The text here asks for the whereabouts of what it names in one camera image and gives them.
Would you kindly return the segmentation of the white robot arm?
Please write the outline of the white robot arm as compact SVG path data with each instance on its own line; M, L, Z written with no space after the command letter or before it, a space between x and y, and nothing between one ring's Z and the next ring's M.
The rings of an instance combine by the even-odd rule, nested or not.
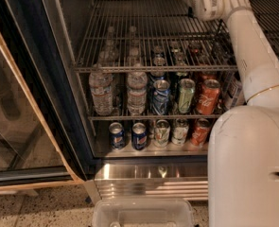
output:
M279 227L279 60L249 0L184 2L227 26L246 100L210 134L209 227Z

